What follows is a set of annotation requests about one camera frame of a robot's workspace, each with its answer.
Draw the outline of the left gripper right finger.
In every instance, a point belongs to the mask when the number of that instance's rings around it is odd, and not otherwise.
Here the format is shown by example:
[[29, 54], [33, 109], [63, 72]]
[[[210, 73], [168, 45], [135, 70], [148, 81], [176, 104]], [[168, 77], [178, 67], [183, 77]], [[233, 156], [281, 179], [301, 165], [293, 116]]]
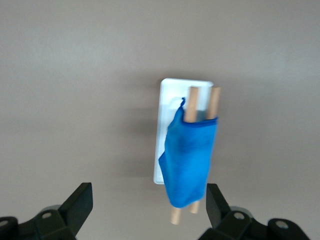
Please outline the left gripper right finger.
[[266, 225], [258, 222], [247, 209], [230, 207], [219, 187], [208, 183], [206, 212], [211, 223], [200, 240], [308, 240], [295, 222], [272, 218]]

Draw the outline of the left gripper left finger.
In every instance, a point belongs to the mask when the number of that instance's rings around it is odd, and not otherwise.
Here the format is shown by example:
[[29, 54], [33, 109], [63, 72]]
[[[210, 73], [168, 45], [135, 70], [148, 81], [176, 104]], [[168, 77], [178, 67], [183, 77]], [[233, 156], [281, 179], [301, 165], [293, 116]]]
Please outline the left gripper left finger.
[[93, 209], [92, 183], [83, 182], [58, 207], [40, 211], [32, 219], [18, 223], [14, 216], [0, 218], [2, 240], [75, 240]]

